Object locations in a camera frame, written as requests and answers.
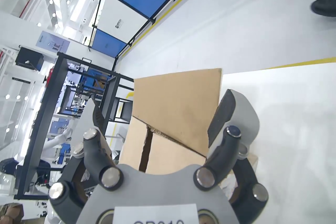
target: black shoe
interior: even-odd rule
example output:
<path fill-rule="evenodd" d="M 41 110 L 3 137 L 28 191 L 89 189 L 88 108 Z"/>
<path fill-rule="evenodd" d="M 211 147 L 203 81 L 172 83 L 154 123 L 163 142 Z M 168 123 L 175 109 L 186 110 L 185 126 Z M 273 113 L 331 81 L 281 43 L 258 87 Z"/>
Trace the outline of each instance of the black shoe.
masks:
<path fill-rule="evenodd" d="M 336 17 L 336 0 L 316 0 L 312 3 L 311 9 L 322 16 Z"/>

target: cardboard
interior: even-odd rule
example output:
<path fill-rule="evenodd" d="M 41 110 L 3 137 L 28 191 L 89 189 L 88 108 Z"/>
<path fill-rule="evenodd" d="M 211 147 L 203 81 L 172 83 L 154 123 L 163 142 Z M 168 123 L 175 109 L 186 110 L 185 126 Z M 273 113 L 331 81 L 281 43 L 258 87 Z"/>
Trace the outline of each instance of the cardboard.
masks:
<path fill-rule="evenodd" d="M 206 156 L 221 77 L 209 69 L 136 79 L 132 115 Z"/>
<path fill-rule="evenodd" d="M 204 162 L 205 157 L 154 134 L 145 123 L 134 117 L 119 158 L 119 164 L 154 175 L 174 173 L 190 164 L 203 165 Z"/>
<path fill-rule="evenodd" d="M 205 157 L 178 145 L 167 138 L 153 134 L 146 173 L 165 175 L 188 165 L 203 165 Z"/>
<path fill-rule="evenodd" d="M 125 143 L 120 152 L 119 164 L 127 164 L 139 170 L 146 136 L 147 125 L 132 117 L 128 126 Z"/>

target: workstation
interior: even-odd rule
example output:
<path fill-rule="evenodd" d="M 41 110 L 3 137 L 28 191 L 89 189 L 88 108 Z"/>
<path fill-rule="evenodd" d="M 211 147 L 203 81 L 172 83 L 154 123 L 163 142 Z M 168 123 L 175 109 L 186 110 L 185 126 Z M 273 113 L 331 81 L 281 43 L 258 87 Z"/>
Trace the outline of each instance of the workstation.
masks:
<path fill-rule="evenodd" d="M 85 65 L 89 69 L 95 69 L 97 71 L 101 71 L 109 76 L 109 79 L 106 82 L 106 90 L 102 93 L 102 99 L 104 100 L 100 106 L 101 110 L 101 117 L 100 117 L 100 127 L 102 127 L 101 131 L 102 134 L 105 133 L 106 127 L 108 122 L 110 121 L 109 115 L 115 114 L 116 108 L 114 108 L 114 99 L 117 94 L 117 89 L 119 86 L 123 86 L 120 84 L 120 80 L 125 79 L 129 82 L 132 82 L 133 79 L 123 76 L 121 74 L 115 73 L 111 70 L 104 69 L 101 67 L 98 67 L 96 65 L 93 65 L 91 63 L 88 63 L 86 61 L 68 56 L 63 53 L 58 53 L 58 58 L 55 63 L 53 72 L 51 74 L 48 86 L 46 88 L 46 91 L 44 92 L 42 101 L 41 101 L 41 108 L 38 111 L 34 127 L 31 131 L 30 135 L 30 142 L 27 150 L 27 154 L 24 159 L 24 163 L 21 170 L 21 175 L 19 178 L 18 183 L 18 192 L 15 195 L 16 199 L 21 200 L 47 200 L 47 195 L 30 195 L 26 194 L 26 192 L 29 192 L 30 182 L 33 179 L 35 173 L 37 170 L 43 170 L 43 167 L 39 166 L 40 159 L 41 159 L 41 153 L 43 146 L 45 144 L 45 138 L 47 136 L 47 132 L 49 129 L 50 122 L 52 120 L 52 117 L 54 115 L 54 111 L 56 108 L 57 101 L 60 97 L 61 89 L 64 87 L 64 81 L 66 79 L 66 76 L 69 72 L 73 72 L 76 70 L 73 70 L 69 67 L 69 64 L 75 64 L 75 65 Z M 83 77 L 88 76 L 92 77 L 90 74 L 87 74 L 87 71 L 81 71 L 80 75 Z M 69 99 L 70 93 L 63 94 L 62 96 L 62 103 L 66 103 L 65 100 Z M 45 169 L 46 171 L 60 171 L 59 168 L 50 168 Z"/>

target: white wall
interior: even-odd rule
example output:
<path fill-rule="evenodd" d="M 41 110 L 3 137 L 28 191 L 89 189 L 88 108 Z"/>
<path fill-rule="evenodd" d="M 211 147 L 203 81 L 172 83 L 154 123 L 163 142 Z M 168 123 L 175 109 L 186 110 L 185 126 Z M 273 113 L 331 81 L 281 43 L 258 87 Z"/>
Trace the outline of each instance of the white wall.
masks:
<path fill-rule="evenodd" d="M 14 49 L 18 49 L 19 45 L 26 46 L 42 54 L 56 58 L 55 53 L 35 46 L 43 29 L 41 27 L 38 27 L 34 23 L 24 21 L 13 15 L 0 12 L 0 31 L 1 44 L 4 44 Z M 50 30 L 45 31 L 62 37 L 61 35 L 56 34 Z M 91 59 L 93 64 L 107 69 L 112 69 L 114 58 L 106 56 L 95 50 L 89 51 L 87 46 L 84 46 L 72 40 L 69 41 L 70 45 L 66 54 L 76 57 L 78 59 L 82 59 L 83 57 L 85 57 Z"/>
<path fill-rule="evenodd" d="M 269 202 L 255 222 L 331 224 L 336 219 L 336 63 L 227 74 L 260 130 L 251 152 Z"/>
<path fill-rule="evenodd" d="M 234 73 L 334 57 L 336 21 L 312 13 L 313 1 L 183 1 L 117 69 L 134 78 L 215 67 Z"/>

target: ceiling light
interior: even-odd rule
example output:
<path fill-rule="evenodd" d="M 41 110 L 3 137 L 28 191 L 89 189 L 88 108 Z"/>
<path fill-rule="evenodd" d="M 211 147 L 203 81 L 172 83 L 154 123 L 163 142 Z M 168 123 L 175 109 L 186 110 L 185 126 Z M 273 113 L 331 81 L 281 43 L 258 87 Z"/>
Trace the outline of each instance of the ceiling light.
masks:
<path fill-rule="evenodd" d="M 71 15 L 71 17 L 70 17 L 70 20 L 71 21 L 77 21 L 77 19 L 78 19 L 78 17 L 79 17 L 79 14 L 80 14 L 80 12 L 82 11 L 82 9 L 83 9 L 83 6 L 84 6 L 84 4 L 85 4 L 85 1 L 86 0 L 79 0 L 78 2 L 77 2 L 77 4 L 76 4 L 76 7 L 75 7 L 75 9 L 73 10 L 73 13 L 72 13 L 72 15 Z"/>

